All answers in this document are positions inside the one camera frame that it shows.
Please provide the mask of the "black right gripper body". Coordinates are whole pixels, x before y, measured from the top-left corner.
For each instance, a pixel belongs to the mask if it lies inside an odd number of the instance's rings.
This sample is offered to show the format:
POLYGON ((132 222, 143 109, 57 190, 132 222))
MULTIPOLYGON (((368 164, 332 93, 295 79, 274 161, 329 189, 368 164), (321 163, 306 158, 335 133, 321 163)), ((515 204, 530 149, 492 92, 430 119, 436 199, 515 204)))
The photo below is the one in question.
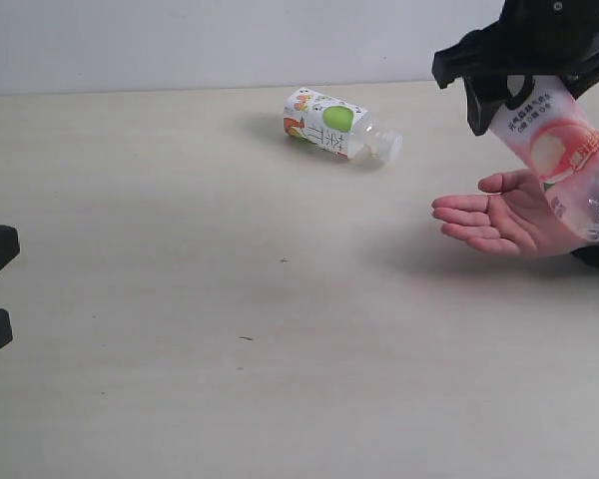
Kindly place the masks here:
POLYGON ((506 1, 497 27, 504 75, 556 76, 572 95, 599 83, 599 1, 506 1))

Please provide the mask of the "person's open hand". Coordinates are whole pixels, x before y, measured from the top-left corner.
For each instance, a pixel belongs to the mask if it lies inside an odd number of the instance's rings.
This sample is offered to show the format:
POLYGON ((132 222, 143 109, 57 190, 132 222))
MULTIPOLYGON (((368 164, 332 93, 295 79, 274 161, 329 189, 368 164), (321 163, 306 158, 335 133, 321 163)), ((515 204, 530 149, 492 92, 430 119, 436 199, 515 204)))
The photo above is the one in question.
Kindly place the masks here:
POLYGON ((555 217, 530 171, 491 175, 478 189, 432 202, 444 235, 484 253, 523 257, 558 256, 586 245, 555 217))

